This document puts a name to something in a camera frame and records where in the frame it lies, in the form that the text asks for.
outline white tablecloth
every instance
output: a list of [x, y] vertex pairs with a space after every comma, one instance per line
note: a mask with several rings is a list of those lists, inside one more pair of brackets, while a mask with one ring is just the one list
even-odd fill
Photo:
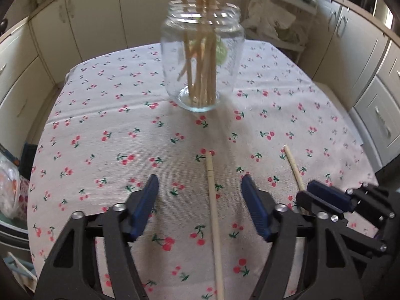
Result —
[[[272, 45], [246, 41], [235, 91], [205, 114], [169, 99], [160, 53], [158, 44], [127, 49], [71, 71], [45, 125], [31, 177], [28, 225], [35, 269], [41, 272], [72, 212], [106, 211], [156, 174], [160, 189], [153, 213], [131, 248], [146, 292], [150, 299], [213, 297], [204, 156], [212, 150], [225, 297], [248, 299], [269, 245], [255, 231], [241, 176], [249, 172], [276, 202], [293, 207], [297, 184], [285, 144], [305, 184], [316, 179], [341, 189], [358, 187], [376, 183], [373, 170], [329, 99]], [[349, 225], [375, 232], [357, 215], [349, 216]], [[295, 291], [300, 268], [298, 252], [288, 294]], [[102, 254], [99, 269], [110, 295]]]

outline table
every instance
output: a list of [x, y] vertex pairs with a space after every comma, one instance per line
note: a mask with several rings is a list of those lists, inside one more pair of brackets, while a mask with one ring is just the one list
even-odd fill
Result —
[[[131, 250], [150, 299], [215, 297], [205, 152], [213, 152], [227, 299], [248, 299], [269, 245], [257, 235], [241, 196], [249, 172], [276, 202], [295, 205], [288, 144], [304, 183], [346, 189], [377, 183], [371, 165], [329, 99], [272, 45], [246, 41], [236, 89], [204, 113], [178, 107], [165, 91], [159, 44], [86, 61], [69, 73], [45, 125], [30, 182], [28, 230], [39, 274], [72, 212], [106, 211], [140, 190], [150, 174], [160, 189]], [[375, 229], [357, 214], [349, 225]], [[112, 295], [104, 254], [99, 270]], [[287, 294], [301, 268], [295, 254]]]

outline metal screw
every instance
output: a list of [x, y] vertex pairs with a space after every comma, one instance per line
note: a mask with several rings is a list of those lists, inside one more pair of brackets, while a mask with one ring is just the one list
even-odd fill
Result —
[[320, 218], [321, 220], [326, 220], [329, 215], [326, 212], [318, 212], [317, 217]]
[[85, 214], [82, 211], [75, 211], [74, 213], [71, 214], [71, 218], [77, 220], [81, 219], [85, 216]]
[[115, 212], [124, 211], [126, 209], [127, 209], [127, 206], [124, 203], [118, 203], [112, 207], [112, 210]]
[[276, 204], [275, 210], [277, 210], [278, 212], [286, 212], [288, 210], [288, 207], [285, 204]]

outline chopstick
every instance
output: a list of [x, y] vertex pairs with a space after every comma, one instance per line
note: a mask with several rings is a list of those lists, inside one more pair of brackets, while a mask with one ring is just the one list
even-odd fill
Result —
[[213, 159], [211, 152], [205, 154], [205, 168], [207, 170], [209, 206], [211, 209], [212, 244], [214, 248], [214, 265], [217, 288], [217, 299], [224, 300], [224, 278], [221, 259], [220, 228], [218, 224], [217, 196], [215, 194]]
[[289, 149], [288, 145], [283, 146], [283, 150], [285, 150], [287, 160], [289, 160], [291, 170], [293, 171], [294, 177], [297, 182], [297, 186], [299, 187], [299, 191], [304, 191], [304, 184], [303, 184], [303, 179], [300, 176], [299, 169], [297, 169], [296, 161], [295, 158], [293, 158], [293, 155], [291, 153], [291, 149]]

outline blue gripper pad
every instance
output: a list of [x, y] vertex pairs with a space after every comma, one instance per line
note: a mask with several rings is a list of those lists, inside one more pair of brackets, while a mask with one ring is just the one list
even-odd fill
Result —
[[151, 175], [144, 189], [133, 192], [129, 197], [126, 204], [130, 214], [130, 240], [135, 241], [143, 234], [158, 193], [159, 179]]
[[265, 207], [265, 201], [269, 200], [264, 200], [264, 194], [266, 197], [269, 196], [271, 198], [273, 205], [275, 205], [275, 202], [269, 193], [264, 191], [259, 192], [257, 190], [253, 180], [249, 175], [245, 175], [241, 179], [241, 193], [250, 212], [251, 219], [253, 220], [257, 233], [267, 241], [271, 235], [269, 226], [271, 225], [273, 218], [271, 213], [269, 213], [267, 210], [268, 207]]
[[343, 212], [353, 212], [351, 197], [336, 187], [328, 187], [319, 181], [312, 180], [307, 185], [307, 191], [339, 208]]

